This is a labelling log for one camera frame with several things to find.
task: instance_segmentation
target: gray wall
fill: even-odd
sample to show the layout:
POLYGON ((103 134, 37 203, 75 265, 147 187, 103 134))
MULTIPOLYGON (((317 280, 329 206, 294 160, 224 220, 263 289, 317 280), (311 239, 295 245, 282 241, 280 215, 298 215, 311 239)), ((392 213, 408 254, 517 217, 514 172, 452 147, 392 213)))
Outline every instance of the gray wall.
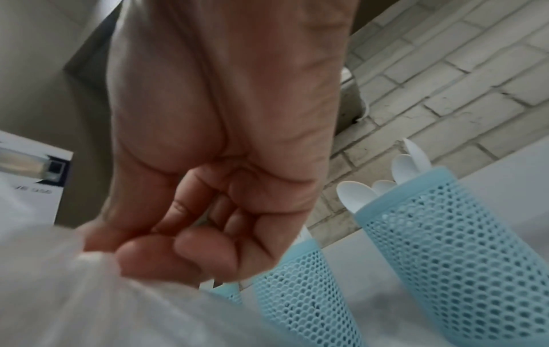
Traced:
POLYGON ((111 164, 106 100, 62 67, 93 0, 0 0, 0 130, 75 152, 58 224, 93 218, 111 164))

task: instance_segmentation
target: hand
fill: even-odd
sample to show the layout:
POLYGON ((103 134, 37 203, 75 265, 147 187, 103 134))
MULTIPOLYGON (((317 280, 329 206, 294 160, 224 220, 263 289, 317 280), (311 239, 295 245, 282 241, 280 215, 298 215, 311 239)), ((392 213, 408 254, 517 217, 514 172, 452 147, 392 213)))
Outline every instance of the hand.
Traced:
POLYGON ((356 2, 126 1, 107 73, 113 181, 86 250, 195 285, 274 267, 323 186, 356 2))

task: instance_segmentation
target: plastic bag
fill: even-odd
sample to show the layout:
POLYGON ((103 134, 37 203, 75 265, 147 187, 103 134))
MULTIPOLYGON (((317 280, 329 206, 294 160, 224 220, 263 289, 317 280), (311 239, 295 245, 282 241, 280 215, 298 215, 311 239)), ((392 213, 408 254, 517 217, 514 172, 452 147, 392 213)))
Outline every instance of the plastic bag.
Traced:
POLYGON ((73 230, 33 226, 0 178, 0 341, 39 346, 305 346, 256 314, 178 285, 121 278, 73 230))

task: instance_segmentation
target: spoon head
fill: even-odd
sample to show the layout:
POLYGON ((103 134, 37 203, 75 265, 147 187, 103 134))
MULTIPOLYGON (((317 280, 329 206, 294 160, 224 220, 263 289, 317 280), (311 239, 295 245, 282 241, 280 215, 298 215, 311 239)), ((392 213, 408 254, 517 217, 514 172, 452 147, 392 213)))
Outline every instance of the spoon head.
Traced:
POLYGON ((393 159, 391 173, 397 184, 408 182, 420 174, 412 157, 408 154, 400 154, 393 159))
POLYGON ((379 180, 373 183, 372 190, 376 192, 378 196, 381 196, 386 192, 390 191, 391 189, 393 189, 394 187, 396 187, 396 182, 379 180))
POLYGON ((423 173, 431 170, 433 166, 431 165, 431 161, 429 160, 429 157, 427 157, 426 153, 423 152, 418 145, 407 138, 403 139, 403 141, 406 150, 412 156, 413 162, 416 164, 419 172, 423 173))
POLYGON ((358 182, 344 181, 337 185, 337 196, 343 206, 352 214, 377 198, 376 192, 358 182))

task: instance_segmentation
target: blue mesh cylinder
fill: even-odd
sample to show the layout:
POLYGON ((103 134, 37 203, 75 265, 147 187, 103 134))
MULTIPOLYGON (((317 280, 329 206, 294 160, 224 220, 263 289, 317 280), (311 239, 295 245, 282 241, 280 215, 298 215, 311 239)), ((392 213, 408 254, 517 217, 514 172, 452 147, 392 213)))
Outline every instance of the blue mesh cylinder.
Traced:
POLYGON ((355 214, 404 285, 458 347, 549 346, 549 270, 440 167, 355 214))
POLYGON ((262 314, 322 347, 362 347, 360 332, 315 240, 294 245, 253 281, 262 314))
POLYGON ((224 283, 219 287, 210 290, 211 293, 224 297, 237 305, 242 305, 242 297, 240 296, 240 287, 238 283, 224 283))

